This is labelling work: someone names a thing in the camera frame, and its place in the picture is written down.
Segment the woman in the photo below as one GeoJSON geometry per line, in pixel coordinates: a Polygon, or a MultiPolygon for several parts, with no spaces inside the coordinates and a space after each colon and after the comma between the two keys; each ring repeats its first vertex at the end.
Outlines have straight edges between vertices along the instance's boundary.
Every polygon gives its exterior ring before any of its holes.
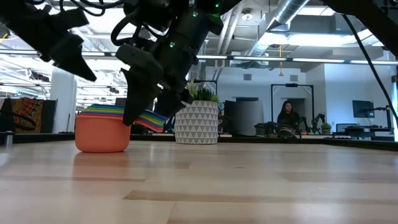
{"type": "Polygon", "coordinates": [[[277,123],[282,126],[282,129],[296,130],[299,121],[300,115],[293,111],[292,103],[285,101],[278,115],[277,123]]]}

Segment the black metal frame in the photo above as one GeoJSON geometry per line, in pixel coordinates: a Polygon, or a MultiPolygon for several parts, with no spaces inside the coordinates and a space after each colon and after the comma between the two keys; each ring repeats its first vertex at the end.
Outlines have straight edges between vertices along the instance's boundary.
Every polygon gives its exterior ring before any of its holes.
{"type": "Polygon", "coordinates": [[[296,83],[287,83],[287,84],[271,84],[271,121],[274,122],[274,86],[284,86],[288,88],[297,88],[299,86],[307,86],[311,88],[311,103],[312,103],[312,119],[315,118],[315,108],[314,108],[314,91],[313,85],[301,85],[296,83]]]}

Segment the orange bowl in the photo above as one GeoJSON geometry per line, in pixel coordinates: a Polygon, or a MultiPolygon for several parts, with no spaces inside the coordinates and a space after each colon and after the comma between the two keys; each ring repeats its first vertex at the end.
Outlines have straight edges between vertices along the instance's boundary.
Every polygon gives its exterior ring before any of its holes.
{"type": "Polygon", "coordinates": [[[122,152],[129,145],[130,131],[122,118],[76,116],[75,144],[82,152],[122,152]]]}

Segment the computer monitor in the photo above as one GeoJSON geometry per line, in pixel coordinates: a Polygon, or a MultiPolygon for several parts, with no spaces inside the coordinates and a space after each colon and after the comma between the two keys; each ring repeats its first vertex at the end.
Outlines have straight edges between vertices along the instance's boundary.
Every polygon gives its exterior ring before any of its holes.
{"type": "Polygon", "coordinates": [[[374,105],[371,101],[353,100],[353,113],[354,118],[374,118],[374,105]]]}

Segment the potted plant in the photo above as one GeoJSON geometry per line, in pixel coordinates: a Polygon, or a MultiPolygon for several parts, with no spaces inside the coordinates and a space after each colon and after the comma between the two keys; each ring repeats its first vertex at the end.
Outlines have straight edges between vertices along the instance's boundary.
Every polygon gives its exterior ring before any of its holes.
{"type": "Polygon", "coordinates": [[[175,115],[175,140],[179,144],[217,144],[218,96],[206,88],[187,89],[193,103],[175,115]]]}
{"type": "Polygon", "coordinates": [[[331,125],[329,123],[323,123],[321,128],[323,135],[330,135],[331,125]]]}

